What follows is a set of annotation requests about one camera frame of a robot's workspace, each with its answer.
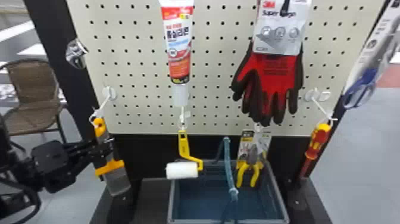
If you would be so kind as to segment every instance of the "gray paint tray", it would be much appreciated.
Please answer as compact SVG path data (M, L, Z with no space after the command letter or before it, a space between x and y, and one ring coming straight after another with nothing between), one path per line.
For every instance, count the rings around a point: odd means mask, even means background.
M270 164L267 162L254 188L249 186L252 170L243 176L239 188L239 223L243 224L287 224L289 216L281 198ZM223 161L212 164L204 161L204 170L196 179L181 179L171 182L168 205L169 224L221 223L221 214L229 201ZM233 223L233 210L229 221Z

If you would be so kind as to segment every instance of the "pegboard hook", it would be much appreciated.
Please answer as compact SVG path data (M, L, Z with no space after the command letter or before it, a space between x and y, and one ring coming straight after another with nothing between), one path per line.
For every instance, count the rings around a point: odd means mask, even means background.
M186 122L188 117L190 117L190 110L185 111L185 107L180 107L180 116L178 122L179 130L185 130L188 128L188 123Z
M117 93L115 92L115 89L113 89L110 86L106 86L103 90L102 90L103 96L105 97L105 100L103 101L103 103L100 105L100 107L95 110L93 112L92 115L89 116L89 122L94 126L97 127L96 124L94 124L94 120L97 117L102 117L103 116L103 108L105 107L106 103L110 100L115 100L117 98Z
M325 118L323 118L319 123L321 123L323 120L327 119L330 122L330 125L333 126L333 122L338 120L337 118L332 117L333 113L328 113L322 106L321 104L315 99L315 95L319 95L319 91L317 88L314 88L314 93L310 95L310 100L314 102L317 107L322 111L322 113L325 115Z

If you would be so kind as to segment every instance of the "yellow roller handle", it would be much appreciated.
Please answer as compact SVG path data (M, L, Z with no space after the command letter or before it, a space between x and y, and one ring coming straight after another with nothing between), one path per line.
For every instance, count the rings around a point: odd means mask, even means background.
M179 155L182 158L197 162L198 163L197 169L199 171L203 170L203 160L190 156L188 135L186 134L185 130L178 131L178 148L179 148Z

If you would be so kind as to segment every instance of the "pegboard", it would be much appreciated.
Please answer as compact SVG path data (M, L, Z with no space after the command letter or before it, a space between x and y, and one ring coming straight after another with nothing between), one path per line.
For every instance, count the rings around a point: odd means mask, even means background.
M329 90L333 110L384 0L314 0L304 37L304 86L298 111L271 123L275 135L309 136L323 117L306 91ZM111 133L176 133L160 5L148 1L67 0L99 102L105 85L118 98L105 106ZM195 0L188 133L239 135L254 123L229 89L251 39L256 0Z

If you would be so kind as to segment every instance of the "work glove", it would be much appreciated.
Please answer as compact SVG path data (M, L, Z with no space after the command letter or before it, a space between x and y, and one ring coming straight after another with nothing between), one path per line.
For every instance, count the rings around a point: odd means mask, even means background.
M289 112L297 111L298 91L303 83L302 50L299 55L271 55L252 52L252 42L232 80L233 100L243 95L242 112L254 122L270 125L283 121L286 94Z

